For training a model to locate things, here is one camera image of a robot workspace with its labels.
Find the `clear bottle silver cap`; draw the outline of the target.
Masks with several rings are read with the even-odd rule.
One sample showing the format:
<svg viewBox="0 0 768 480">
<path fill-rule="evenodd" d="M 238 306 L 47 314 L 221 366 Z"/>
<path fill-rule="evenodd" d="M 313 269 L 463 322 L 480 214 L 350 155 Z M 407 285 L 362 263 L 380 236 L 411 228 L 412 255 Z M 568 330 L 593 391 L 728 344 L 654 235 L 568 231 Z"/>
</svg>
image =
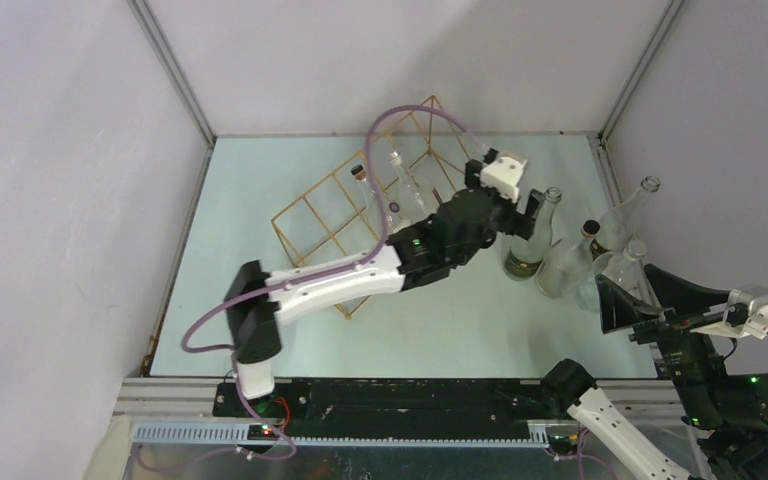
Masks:
<svg viewBox="0 0 768 480">
<path fill-rule="evenodd" d="M 390 163 L 397 176 L 395 192 L 391 197 L 409 223 L 424 221 L 435 214 L 444 201 L 431 182 L 420 174 L 412 173 L 396 150 L 390 153 Z"/>
</svg>

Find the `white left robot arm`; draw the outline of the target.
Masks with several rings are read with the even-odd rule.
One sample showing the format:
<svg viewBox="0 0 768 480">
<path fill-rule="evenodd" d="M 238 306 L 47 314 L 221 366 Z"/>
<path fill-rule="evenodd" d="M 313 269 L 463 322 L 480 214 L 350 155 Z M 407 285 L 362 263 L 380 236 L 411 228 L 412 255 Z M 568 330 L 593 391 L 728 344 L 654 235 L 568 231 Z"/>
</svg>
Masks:
<svg viewBox="0 0 768 480">
<path fill-rule="evenodd" d="M 529 239 L 544 201 L 544 194 L 533 190 L 524 211 L 518 211 L 490 188 L 463 189 L 435 214 L 390 235 L 370 260 L 357 254 L 274 272 L 264 271 L 257 260 L 245 263 L 226 295 L 238 404 L 257 417 L 274 408 L 271 361 L 282 350 L 282 326 L 332 305 L 443 280 L 499 234 Z"/>
</svg>

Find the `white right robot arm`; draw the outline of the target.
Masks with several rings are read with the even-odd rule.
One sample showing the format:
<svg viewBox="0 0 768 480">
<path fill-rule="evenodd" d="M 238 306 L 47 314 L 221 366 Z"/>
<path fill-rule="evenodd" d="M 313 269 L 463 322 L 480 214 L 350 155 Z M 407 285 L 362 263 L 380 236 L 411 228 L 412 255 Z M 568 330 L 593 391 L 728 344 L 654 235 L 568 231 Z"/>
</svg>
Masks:
<svg viewBox="0 0 768 480">
<path fill-rule="evenodd" d="M 649 304 L 603 274 L 595 278 L 602 330 L 630 329 L 663 360 L 686 426 L 704 432 L 697 445 L 717 479 L 768 479 L 768 373 L 731 375 L 712 340 L 768 338 L 768 288 L 731 291 L 694 284 L 661 268 L 643 268 L 657 299 Z M 584 367 L 559 362 L 540 381 L 541 402 L 597 437 L 638 479 L 689 479 L 628 421 Z"/>
</svg>

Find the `greenish bottle black label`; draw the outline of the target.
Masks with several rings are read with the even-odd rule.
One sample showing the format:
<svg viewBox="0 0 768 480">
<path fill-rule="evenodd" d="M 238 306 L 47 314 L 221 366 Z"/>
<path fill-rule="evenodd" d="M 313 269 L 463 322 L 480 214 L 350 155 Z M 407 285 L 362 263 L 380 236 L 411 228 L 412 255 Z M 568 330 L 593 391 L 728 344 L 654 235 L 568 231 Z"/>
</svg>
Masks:
<svg viewBox="0 0 768 480">
<path fill-rule="evenodd" d="M 627 200 L 599 218 L 600 230 L 590 244 L 594 260 L 606 253 L 625 249 L 639 229 L 647 203 L 660 186 L 661 181 L 657 176 L 644 177 Z"/>
</svg>

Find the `squat clear glass bottle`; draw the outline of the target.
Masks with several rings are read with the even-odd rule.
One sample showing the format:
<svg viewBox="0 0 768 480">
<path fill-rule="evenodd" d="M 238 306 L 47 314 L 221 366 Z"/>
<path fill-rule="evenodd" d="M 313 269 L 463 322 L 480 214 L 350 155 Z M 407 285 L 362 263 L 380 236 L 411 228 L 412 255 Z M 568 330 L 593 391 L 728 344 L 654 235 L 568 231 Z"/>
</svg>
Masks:
<svg viewBox="0 0 768 480">
<path fill-rule="evenodd" d="M 599 274 L 606 276 L 633 297 L 640 299 L 641 292 L 635 272 L 647 251 L 648 248 L 643 241 L 631 240 L 622 252 L 607 252 L 599 256 L 574 291 L 574 299 L 578 307 L 592 313 L 600 311 L 596 285 L 596 276 Z"/>
</svg>

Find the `clear bottle black cap front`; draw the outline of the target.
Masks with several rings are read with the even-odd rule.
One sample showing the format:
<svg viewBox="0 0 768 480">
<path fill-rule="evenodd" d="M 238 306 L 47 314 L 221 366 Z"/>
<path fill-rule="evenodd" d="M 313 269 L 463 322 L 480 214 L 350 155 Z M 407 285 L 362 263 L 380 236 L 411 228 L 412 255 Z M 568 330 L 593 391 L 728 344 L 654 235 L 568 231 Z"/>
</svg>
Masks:
<svg viewBox="0 0 768 480">
<path fill-rule="evenodd" d="M 600 232 L 596 220 L 587 220 L 580 236 L 557 241 L 547 252 L 536 274 L 536 285 L 549 298 L 571 293 L 590 271 L 593 257 L 590 245 Z"/>
</svg>

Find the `clear bottle black gold label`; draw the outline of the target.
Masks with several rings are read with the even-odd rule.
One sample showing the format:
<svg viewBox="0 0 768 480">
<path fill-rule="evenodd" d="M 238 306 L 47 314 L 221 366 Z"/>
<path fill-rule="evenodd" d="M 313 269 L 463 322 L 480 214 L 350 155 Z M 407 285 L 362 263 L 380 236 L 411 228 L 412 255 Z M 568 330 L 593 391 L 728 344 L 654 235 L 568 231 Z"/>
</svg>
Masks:
<svg viewBox="0 0 768 480">
<path fill-rule="evenodd" d="M 558 187 L 548 187 L 533 215 L 531 237 L 512 238 L 503 263 L 504 272 L 512 280 L 525 281 L 537 273 L 552 244 L 552 219 L 561 199 L 562 191 Z"/>
</svg>

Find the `clear bottle black cap white label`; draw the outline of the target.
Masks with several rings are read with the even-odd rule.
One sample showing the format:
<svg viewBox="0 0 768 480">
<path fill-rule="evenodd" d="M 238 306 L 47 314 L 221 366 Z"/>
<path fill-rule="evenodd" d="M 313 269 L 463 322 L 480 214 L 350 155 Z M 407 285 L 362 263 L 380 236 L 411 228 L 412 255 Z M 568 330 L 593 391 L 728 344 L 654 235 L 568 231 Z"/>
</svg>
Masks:
<svg viewBox="0 0 768 480">
<path fill-rule="evenodd" d="M 375 177 L 362 164 L 353 166 L 351 174 L 363 193 L 364 216 L 376 239 L 386 238 L 411 224 L 400 204 L 381 190 Z"/>
</svg>

